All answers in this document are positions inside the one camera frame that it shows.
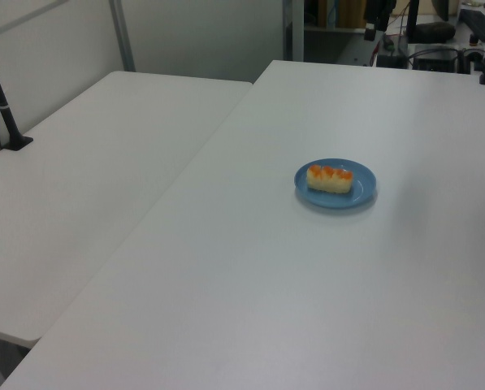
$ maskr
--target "wall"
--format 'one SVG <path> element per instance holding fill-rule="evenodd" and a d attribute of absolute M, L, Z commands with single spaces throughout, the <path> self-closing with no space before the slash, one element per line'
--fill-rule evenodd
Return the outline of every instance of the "wall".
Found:
<path fill-rule="evenodd" d="M 117 70 L 108 0 L 69 0 L 0 34 L 0 81 L 21 132 Z"/>
<path fill-rule="evenodd" d="M 254 82 L 283 59 L 283 0 L 123 0 L 138 72 Z"/>

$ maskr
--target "bread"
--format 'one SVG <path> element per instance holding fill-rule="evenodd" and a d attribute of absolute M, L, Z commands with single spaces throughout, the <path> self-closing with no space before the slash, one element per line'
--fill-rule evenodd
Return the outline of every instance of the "bread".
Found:
<path fill-rule="evenodd" d="M 307 170 L 307 186 L 327 193 L 348 193 L 353 173 L 344 169 L 311 165 Z"/>

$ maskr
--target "electronic device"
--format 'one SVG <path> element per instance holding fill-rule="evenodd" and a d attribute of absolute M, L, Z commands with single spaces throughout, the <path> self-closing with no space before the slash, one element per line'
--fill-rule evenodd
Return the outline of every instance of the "electronic device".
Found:
<path fill-rule="evenodd" d="M 449 0 L 431 0 L 435 13 L 445 22 L 448 22 L 449 3 Z"/>
<path fill-rule="evenodd" d="M 414 57 L 412 69 L 416 71 L 455 73 L 456 53 L 454 51 L 432 51 L 434 45 L 416 45 L 415 52 L 422 54 Z"/>
<path fill-rule="evenodd" d="M 478 39 L 485 42 L 485 15 L 481 11 L 461 10 L 459 19 L 466 23 Z"/>

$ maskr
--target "blue plate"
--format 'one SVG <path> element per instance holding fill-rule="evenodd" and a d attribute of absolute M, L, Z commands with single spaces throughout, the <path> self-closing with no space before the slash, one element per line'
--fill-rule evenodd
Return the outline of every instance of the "blue plate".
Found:
<path fill-rule="evenodd" d="M 353 185 L 348 193 L 326 193 L 307 187 L 307 170 L 313 164 L 342 168 L 353 172 Z M 369 201 L 375 191 L 375 176 L 372 171 L 358 162 L 342 158 L 324 158 L 305 164 L 294 176 L 299 194 L 308 202 L 330 209 L 346 209 Z"/>

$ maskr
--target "desk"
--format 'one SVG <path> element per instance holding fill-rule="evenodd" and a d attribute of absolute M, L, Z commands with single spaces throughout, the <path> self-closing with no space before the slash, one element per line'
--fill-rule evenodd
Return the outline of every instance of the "desk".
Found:
<path fill-rule="evenodd" d="M 469 47 L 470 43 L 470 28 L 462 21 L 459 20 L 458 14 L 460 9 L 466 10 L 475 10 L 481 11 L 485 15 L 485 8 L 482 6 L 464 6 L 462 4 L 459 5 L 459 11 L 457 15 L 450 16 L 449 23 L 453 24 L 456 27 L 455 37 L 447 42 L 449 45 L 459 45 L 464 47 Z M 406 26 L 406 16 L 403 20 L 403 26 Z M 418 15 L 418 24 L 423 23 L 432 23 L 432 22 L 439 22 L 442 19 L 437 15 Z M 395 22 L 392 23 L 391 26 L 388 27 L 387 34 L 399 34 L 399 27 L 401 26 L 401 17 L 397 19 Z"/>
<path fill-rule="evenodd" d="M 0 338 L 31 347 L 249 83 L 116 72 L 0 152 Z"/>
<path fill-rule="evenodd" d="M 52 388 L 485 388 L 485 86 L 273 62 L 2 390 Z"/>

